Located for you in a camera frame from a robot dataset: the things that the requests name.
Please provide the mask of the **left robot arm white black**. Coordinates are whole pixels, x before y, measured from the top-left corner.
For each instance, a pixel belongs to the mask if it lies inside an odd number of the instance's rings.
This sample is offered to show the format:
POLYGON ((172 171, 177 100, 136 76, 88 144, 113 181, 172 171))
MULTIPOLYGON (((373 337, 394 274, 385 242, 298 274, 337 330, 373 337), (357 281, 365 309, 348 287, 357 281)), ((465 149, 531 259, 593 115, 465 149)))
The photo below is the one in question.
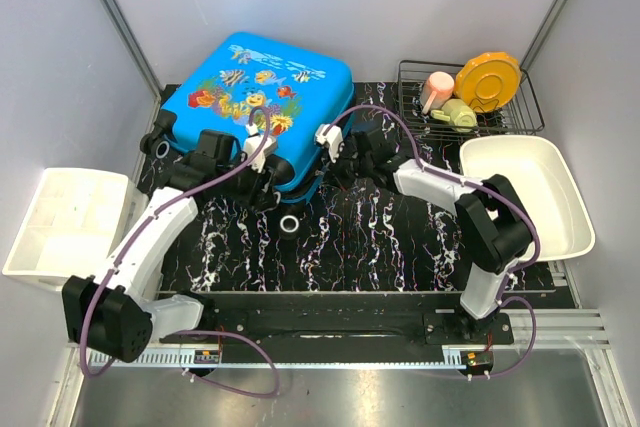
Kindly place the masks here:
POLYGON ((196 343, 215 333, 216 319, 195 294, 155 300, 147 290, 171 245, 198 214, 197 196, 221 189, 256 195, 270 185, 267 160, 277 140, 256 125, 239 146, 234 137, 204 131, 195 150, 169 171, 165 183, 94 274, 72 275, 62 287, 68 337, 83 354, 135 361, 147 345, 183 332, 196 343))

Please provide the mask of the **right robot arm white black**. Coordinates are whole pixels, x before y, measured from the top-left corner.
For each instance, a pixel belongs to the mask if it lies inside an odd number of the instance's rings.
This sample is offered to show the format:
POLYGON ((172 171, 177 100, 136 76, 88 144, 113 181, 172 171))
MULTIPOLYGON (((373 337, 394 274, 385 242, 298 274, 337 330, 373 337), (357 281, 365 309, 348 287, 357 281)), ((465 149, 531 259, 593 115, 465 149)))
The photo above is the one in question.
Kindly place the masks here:
POLYGON ((471 267, 460 306, 445 321, 445 330, 470 344, 486 336, 511 269, 537 238, 510 181, 498 174, 481 181, 431 166, 421 159, 415 142, 414 158, 401 156, 377 128, 344 136, 339 126, 324 126, 315 140, 328 151, 329 172, 338 186, 346 188, 366 177, 380 188, 434 204, 456 217, 471 267))

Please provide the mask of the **blue cartoon fish suitcase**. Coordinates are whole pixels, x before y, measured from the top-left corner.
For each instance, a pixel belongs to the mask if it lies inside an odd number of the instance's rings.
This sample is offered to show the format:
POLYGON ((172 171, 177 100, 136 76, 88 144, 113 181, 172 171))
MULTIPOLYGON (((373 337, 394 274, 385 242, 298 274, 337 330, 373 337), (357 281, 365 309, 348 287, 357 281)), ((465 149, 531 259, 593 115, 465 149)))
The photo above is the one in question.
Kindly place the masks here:
POLYGON ((271 156, 293 167, 293 179, 276 187, 281 199, 272 210, 281 214, 281 237, 294 238, 300 212, 330 163, 327 151, 315 143, 315 133, 321 124, 335 123, 346 136, 353 120, 344 113, 354 104, 352 74, 344 62, 239 32, 167 94, 140 149, 157 159, 171 152, 183 158, 196 149, 204 131, 232 136, 242 146, 246 125, 256 124, 277 139, 271 156))

